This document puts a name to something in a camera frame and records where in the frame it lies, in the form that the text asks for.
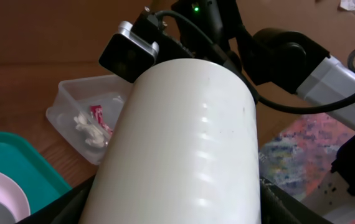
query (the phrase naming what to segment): teal tray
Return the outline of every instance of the teal tray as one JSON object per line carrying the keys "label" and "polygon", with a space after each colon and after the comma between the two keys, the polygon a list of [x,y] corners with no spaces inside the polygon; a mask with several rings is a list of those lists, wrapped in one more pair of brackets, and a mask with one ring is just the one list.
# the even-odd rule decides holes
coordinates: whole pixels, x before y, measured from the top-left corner
{"label": "teal tray", "polygon": [[27,195],[31,214],[71,189],[71,186],[22,137],[0,132],[0,172]]}

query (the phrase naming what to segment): red wrapper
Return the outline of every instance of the red wrapper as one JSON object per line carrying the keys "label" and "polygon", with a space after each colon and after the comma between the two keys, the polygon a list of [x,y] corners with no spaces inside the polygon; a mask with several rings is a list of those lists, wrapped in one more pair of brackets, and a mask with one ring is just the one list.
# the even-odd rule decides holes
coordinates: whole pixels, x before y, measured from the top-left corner
{"label": "red wrapper", "polygon": [[113,130],[108,127],[107,124],[103,121],[103,108],[101,105],[90,106],[90,111],[92,112],[92,116],[97,120],[98,124],[110,135],[113,134]]}

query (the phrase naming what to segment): white cylinder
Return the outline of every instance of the white cylinder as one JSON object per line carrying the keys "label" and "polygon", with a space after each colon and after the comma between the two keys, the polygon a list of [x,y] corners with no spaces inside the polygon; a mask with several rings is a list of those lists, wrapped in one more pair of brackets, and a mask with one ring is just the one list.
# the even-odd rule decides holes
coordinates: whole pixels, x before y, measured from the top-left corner
{"label": "white cylinder", "polygon": [[80,223],[260,223],[255,104],[245,84],[197,59],[144,72]]}

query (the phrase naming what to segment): clear plastic container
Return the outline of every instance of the clear plastic container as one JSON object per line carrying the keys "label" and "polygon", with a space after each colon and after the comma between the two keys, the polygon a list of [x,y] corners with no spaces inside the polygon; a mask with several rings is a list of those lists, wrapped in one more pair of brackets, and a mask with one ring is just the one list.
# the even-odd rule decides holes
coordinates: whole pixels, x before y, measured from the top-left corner
{"label": "clear plastic container", "polygon": [[[131,87],[131,83],[116,75],[62,81],[53,106],[46,111],[46,117],[84,158],[98,165],[111,136],[92,118],[90,107],[101,105],[104,123],[114,129]],[[88,133],[77,129],[76,120],[79,115],[90,129],[95,129],[103,136],[103,139],[100,138],[103,141],[100,145],[103,146],[91,146],[87,143],[90,138]]]}

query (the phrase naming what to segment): wooden table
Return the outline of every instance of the wooden table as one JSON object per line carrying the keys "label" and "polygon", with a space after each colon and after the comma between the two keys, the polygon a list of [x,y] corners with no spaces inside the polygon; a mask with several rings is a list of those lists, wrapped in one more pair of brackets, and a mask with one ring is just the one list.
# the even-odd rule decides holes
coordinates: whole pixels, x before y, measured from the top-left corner
{"label": "wooden table", "polygon": [[45,111],[60,81],[109,73],[97,62],[0,66],[0,131],[22,136],[72,187],[77,186],[97,167],[54,129]]}

